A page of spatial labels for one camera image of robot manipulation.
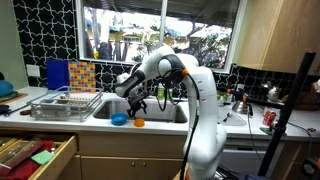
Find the open drawer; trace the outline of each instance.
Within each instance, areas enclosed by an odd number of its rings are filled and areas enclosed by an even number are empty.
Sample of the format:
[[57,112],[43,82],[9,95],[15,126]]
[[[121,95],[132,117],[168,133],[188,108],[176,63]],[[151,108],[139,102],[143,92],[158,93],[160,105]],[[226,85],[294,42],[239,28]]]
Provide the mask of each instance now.
[[[20,155],[24,152],[23,150],[28,150],[29,151],[28,153],[30,153],[32,152],[30,151],[31,149],[30,147],[35,148],[36,143],[40,142],[39,139],[42,140],[42,142],[51,141],[51,145],[53,141],[51,150],[53,151],[52,153],[54,154],[54,156],[49,162],[39,166],[36,169],[36,171],[34,171],[28,179],[55,180],[63,171],[65,166],[69,163],[69,161],[72,159],[72,157],[75,155],[75,153],[77,152],[77,139],[76,139],[76,136],[74,135],[28,134],[28,136],[17,140],[13,144],[11,144],[9,147],[7,147],[5,150],[0,152],[0,158],[1,156],[4,156],[4,154],[8,154],[12,152],[14,149],[17,149],[18,147],[23,147],[23,149],[21,148],[22,150],[18,151]],[[15,158],[17,160],[18,157],[19,157],[18,155],[16,157],[13,157],[11,161],[13,161]],[[0,177],[0,180],[3,180],[3,179],[6,179],[6,178],[4,176]]]

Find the orange ball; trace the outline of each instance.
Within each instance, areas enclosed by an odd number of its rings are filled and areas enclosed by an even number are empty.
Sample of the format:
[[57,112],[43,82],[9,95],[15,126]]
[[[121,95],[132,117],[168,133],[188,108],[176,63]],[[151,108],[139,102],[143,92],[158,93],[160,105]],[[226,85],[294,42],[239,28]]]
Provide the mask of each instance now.
[[134,120],[134,126],[136,127],[143,127],[144,126],[144,119],[143,118],[137,118]]

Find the wall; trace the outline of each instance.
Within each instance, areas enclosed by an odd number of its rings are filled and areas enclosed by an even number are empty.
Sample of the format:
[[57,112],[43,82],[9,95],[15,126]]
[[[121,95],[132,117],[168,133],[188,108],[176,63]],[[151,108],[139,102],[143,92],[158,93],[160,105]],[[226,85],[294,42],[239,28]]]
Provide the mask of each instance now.
[[15,89],[28,86],[11,0],[0,1],[0,72]]
[[[41,77],[28,76],[28,82],[30,86],[46,87],[46,58],[78,60],[75,4],[72,0],[14,0],[13,3],[25,64],[41,66]],[[239,43],[238,46],[241,46],[244,42],[240,40]],[[109,62],[96,64],[96,86],[106,92],[113,92],[117,75],[129,72],[130,67]],[[236,65],[232,66],[230,74],[215,74],[218,86],[234,88],[237,84],[244,83],[248,93],[257,98],[262,98],[257,95],[264,92],[261,82],[272,81],[273,84],[283,88],[284,95],[289,92],[294,77],[294,74],[258,71]],[[315,77],[310,77],[307,83],[314,79]],[[151,86],[156,84],[156,82],[149,83]],[[185,96],[183,85],[174,89],[174,94]]]

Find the blue bowl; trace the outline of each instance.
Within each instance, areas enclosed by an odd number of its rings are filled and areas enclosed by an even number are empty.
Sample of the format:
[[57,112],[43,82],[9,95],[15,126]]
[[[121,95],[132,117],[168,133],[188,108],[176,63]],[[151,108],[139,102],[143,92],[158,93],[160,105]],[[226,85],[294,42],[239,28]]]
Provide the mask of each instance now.
[[13,85],[8,81],[0,80],[0,97],[7,96],[13,92]]
[[121,126],[127,122],[128,118],[129,116],[125,113],[115,113],[111,115],[111,122],[113,125]]

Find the window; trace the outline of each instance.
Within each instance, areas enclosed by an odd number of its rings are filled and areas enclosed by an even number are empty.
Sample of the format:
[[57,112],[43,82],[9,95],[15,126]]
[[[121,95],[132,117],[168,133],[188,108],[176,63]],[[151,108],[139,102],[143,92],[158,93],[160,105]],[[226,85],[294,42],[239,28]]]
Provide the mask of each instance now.
[[140,62],[168,45],[207,67],[229,70],[245,2],[83,0],[77,3],[80,58]]

